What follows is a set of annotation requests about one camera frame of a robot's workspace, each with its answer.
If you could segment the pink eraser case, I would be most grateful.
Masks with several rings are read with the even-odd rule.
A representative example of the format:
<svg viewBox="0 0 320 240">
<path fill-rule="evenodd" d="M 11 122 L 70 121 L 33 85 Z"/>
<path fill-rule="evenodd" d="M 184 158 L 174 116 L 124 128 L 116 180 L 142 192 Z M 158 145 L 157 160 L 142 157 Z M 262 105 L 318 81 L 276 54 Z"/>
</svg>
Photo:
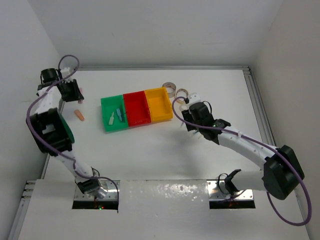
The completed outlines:
<svg viewBox="0 0 320 240">
<path fill-rule="evenodd" d="M 79 88 L 79 91 L 83 95 L 83 88 L 82 87 Z M 82 104 L 82 103 L 83 103 L 83 99 L 79 99 L 78 104 Z"/>
</svg>

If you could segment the orange eraser case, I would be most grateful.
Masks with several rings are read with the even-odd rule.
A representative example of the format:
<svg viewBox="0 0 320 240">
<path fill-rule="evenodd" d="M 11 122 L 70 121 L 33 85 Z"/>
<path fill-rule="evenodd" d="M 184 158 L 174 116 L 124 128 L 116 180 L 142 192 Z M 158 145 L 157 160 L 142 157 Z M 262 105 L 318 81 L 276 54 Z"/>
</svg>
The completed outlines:
<svg viewBox="0 0 320 240">
<path fill-rule="evenodd" d="M 74 114 L 78 117 L 78 119 L 79 119 L 80 121 L 83 122 L 83 121 L 85 120 L 85 117 L 83 116 L 83 114 L 81 113 L 80 110 L 76 109 L 76 110 L 74 111 Z"/>
</svg>

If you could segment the green eraser case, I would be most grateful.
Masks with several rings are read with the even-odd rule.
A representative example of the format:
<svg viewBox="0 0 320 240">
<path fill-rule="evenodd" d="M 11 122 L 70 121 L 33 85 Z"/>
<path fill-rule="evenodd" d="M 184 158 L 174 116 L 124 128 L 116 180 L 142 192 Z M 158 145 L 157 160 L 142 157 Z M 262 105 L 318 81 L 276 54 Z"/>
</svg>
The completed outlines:
<svg viewBox="0 0 320 240">
<path fill-rule="evenodd" d="M 114 115 L 115 115 L 115 113 L 113 112 L 113 113 L 111 114 L 110 118 L 109 118 L 108 124 L 109 124 L 110 126 L 113 125 L 113 123 L 114 123 Z"/>
</svg>

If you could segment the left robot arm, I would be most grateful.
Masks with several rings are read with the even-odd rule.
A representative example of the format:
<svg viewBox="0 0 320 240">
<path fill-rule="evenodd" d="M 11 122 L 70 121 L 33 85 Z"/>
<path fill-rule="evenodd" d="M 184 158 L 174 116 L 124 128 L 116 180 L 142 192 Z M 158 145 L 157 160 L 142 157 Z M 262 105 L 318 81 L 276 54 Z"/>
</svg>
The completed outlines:
<svg viewBox="0 0 320 240">
<path fill-rule="evenodd" d="M 61 161 L 74 176 L 80 192 L 103 199 L 108 190 L 103 188 L 97 177 L 99 173 L 86 163 L 76 160 L 73 152 L 74 135 L 60 112 L 61 102 L 83 100 L 76 79 L 68 77 L 72 69 L 48 68 L 41 71 L 37 96 L 41 99 L 26 121 L 33 127 L 34 140 L 42 153 Z"/>
</svg>

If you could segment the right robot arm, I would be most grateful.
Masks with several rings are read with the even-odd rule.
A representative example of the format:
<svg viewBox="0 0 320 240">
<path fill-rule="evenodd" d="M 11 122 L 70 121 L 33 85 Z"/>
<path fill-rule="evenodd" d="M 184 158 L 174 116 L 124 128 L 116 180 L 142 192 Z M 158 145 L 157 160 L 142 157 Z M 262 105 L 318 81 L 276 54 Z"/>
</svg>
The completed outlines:
<svg viewBox="0 0 320 240">
<path fill-rule="evenodd" d="M 239 191 L 252 189 L 265 191 L 278 200 L 285 200 L 299 181 L 305 178 L 291 147 L 263 146 L 250 141 L 229 122 L 215 119 L 203 102 L 192 104 L 181 113 L 188 122 L 188 131 L 198 130 L 206 140 L 235 151 L 259 167 L 259 171 L 235 169 L 227 174 L 223 182 L 218 184 L 222 194 L 232 196 Z"/>
</svg>

